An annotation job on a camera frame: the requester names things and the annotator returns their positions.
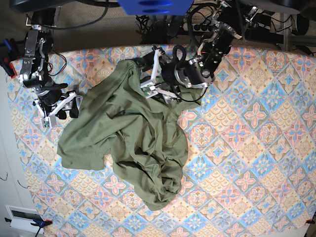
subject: green cloth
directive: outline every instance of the green cloth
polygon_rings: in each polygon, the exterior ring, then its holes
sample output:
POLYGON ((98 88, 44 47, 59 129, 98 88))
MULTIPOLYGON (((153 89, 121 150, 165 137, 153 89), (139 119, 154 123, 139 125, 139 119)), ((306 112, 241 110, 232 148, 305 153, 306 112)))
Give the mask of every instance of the green cloth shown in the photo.
MULTIPOLYGON (((187 100, 201 93, 182 90, 187 100)), ((134 185, 150 210, 159 210, 181 190, 188 157, 187 139, 177 119, 199 103, 168 106, 143 95, 136 64, 119 62, 111 75, 87 92, 79 118, 64 129, 57 153, 65 168, 94 170, 104 169, 104 155, 111 153, 114 173, 134 185)))

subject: wire bundle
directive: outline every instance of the wire bundle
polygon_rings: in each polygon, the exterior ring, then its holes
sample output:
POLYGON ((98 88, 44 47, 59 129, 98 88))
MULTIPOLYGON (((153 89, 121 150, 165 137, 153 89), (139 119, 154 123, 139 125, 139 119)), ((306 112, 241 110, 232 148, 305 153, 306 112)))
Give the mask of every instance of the wire bundle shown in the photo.
POLYGON ((142 37, 144 37, 146 35, 146 33, 148 31, 152 30, 152 28, 153 28, 152 24, 150 26, 148 26, 150 18, 147 15, 143 15, 143 16, 136 15, 136 21, 137 21, 136 24, 139 28, 139 31, 136 31, 136 32, 141 34, 142 37))
POLYGON ((189 36, 192 40, 192 43, 194 44, 194 46, 199 47, 200 43, 199 41, 196 39, 194 32, 193 32, 193 25, 192 25, 192 17, 194 14, 198 13, 200 15, 202 15, 202 17, 204 18, 204 21, 201 23, 201 25, 203 25, 206 21, 209 21, 208 26, 211 24, 212 19, 209 19, 209 17, 213 16, 213 8, 217 7, 217 5, 215 3, 201 3, 199 4, 196 8, 194 8, 193 10, 190 11, 189 16, 187 18, 187 23, 188 23, 188 32, 189 32, 189 36), (205 15, 203 13, 200 12, 201 9, 209 7, 211 8, 212 13, 205 17, 205 15))
POLYGON ((62 66, 62 68, 61 68, 57 73, 51 74, 51 72, 52 72, 53 69, 54 69, 54 66, 53 66, 52 63, 47 62, 48 66, 50 67, 50 69, 48 70, 48 74, 49 74, 51 77, 54 77, 54 76, 60 74, 60 73, 66 68, 66 66, 67 66, 67 59, 66 59, 66 57, 65 57, 64 55, 60 54, 60 53, 57 53, 56 51, 53 51, 53 52, 54 52, 55 54, 57 54, 58 56, 60 56, 60 57, 63 59, 63 61, 64 61, 65 63, 64 63, 64 65, 62 66))
POLYGON ((288 26, 288 27, 285 27, 284 29, 277 30, 276 25, 275 25, 275 23, 274 23, 272 20, 278 21, 278 22, 280 22, 280 23, 286 23, 289 19, 293 19, 292 15, 290 15, 285 21, 280 21, 280 20, 277 20, 277 19, 271 17, 271 23, 272 23, 273 28, 275 29, 276 33, 279 33, 279 32, 282 32, 282 31, 285 31, 285 30, 291 28, 291 27, 292 27, 292 24, 291 24, 290 26, 288 26))

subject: patterned tablecloth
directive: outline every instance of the patterned tablecloth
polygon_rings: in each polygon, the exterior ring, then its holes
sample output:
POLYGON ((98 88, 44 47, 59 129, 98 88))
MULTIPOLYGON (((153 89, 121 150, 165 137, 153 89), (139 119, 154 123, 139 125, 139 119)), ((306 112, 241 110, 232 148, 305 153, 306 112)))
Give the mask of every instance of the patterned tablecloth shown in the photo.
MULTIPOLYGON (((171 48, 164 47, 169 53, 171 48)), ((54 79, 85 93, 118 61, 150 51, 141 46, 64 53, 68 66, 54 79)), ((57 55, 51 62, 54 72, 63 64, 57 55)), ((21 61, 15 67, 19 71, 21 61)), ((46 234, 249 237, 303 226, 316 211, 316 60, 233 48, 216 77, 202 106, 179 118, 190 148, 183 188, 155 212, 113 174, 111 156, 102 171, 64 169, 56 146, 70 120, 42 130, 34 95, 8 78, 29 190, 38 212, 53 221, 46 234)))

